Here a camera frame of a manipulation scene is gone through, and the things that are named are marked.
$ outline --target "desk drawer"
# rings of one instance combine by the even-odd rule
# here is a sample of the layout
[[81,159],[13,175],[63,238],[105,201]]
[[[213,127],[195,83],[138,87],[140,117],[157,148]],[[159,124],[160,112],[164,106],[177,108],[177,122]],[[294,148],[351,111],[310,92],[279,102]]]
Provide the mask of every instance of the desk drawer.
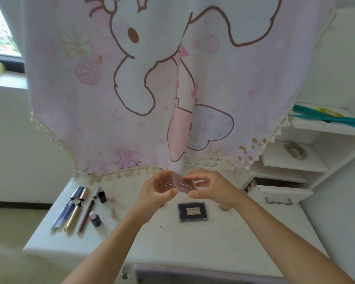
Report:
[[257,185],[247,194],[258,203],[294,204],[313,195],[311,189]]

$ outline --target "drawer handle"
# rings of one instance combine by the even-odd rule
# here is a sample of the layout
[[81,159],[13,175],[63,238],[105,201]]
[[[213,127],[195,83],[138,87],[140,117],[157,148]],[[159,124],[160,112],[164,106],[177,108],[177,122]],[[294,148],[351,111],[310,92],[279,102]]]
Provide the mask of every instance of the drawer handle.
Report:
[[267,197],[265,197],[264,199],[266,200],[265,202],[268,203],[268,204],[277,203],[277,204],[292,205],[292,204],[294,203],[294,202],[292,202],[289,198],[288,198],[288,202],[268,200]]

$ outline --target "window sill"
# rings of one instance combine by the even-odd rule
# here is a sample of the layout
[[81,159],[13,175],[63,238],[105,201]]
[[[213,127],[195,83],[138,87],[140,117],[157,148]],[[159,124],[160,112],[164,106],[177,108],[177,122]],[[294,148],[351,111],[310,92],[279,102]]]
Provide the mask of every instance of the window sill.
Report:
[[27,90],[26,75],[7,71],[0,76],[0,87]]

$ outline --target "window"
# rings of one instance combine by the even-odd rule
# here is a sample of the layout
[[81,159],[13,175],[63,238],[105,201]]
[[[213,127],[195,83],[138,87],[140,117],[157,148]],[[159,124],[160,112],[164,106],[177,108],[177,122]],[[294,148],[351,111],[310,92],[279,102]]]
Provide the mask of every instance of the window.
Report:
[[0,11],[0,62],[7,71],[24,73],[24,60]]

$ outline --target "purple bottle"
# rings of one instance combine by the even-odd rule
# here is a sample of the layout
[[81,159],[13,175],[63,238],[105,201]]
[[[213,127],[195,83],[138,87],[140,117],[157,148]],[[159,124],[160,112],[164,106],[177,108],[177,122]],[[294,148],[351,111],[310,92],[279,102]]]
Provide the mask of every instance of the purple bottle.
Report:
[[95,227],[99,227],[100,226],[101,219],[100,219],[99,215],[97,215],[95,212],[91,211],[89,213],[89,218],[90,218],[93,226],[95,226]]

